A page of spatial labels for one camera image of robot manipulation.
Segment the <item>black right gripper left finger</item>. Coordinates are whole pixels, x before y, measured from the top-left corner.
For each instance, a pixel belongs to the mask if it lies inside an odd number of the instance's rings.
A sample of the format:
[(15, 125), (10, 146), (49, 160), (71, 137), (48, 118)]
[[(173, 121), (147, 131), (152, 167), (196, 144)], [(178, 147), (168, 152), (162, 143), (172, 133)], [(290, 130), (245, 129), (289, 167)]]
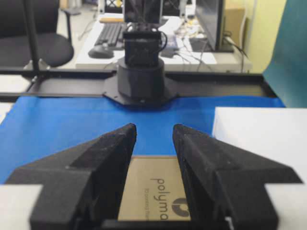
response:
[(7, 184), (40, 184), (34, 230), (80, 230), (116, 219), (136, 142), (132, 123), (16, 168)]

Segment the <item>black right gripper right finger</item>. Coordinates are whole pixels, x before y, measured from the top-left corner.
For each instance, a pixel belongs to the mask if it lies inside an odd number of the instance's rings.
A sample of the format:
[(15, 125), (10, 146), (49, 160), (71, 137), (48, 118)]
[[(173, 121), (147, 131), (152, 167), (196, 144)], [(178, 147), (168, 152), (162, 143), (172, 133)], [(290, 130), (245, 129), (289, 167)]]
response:
[(291, 167), (181, 124), (173, 143), (192, 221), (212, 230), (277, 228), (265, 184), (301, 183)]

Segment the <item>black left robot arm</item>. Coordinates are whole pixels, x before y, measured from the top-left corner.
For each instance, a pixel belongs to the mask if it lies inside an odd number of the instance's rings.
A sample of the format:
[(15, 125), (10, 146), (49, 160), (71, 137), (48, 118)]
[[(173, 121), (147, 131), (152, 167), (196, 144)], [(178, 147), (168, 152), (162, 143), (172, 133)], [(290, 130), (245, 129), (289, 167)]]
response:
[[(148, 23), (122, 33), (125, 55), (118, 62), (118, 92), (128, 99), (161, 103), (167, 44)], [(80, 230), (118, 217), (136, 142), (132, 123), (96, 139), (16, 168), (0, 188), (3, 230)]]

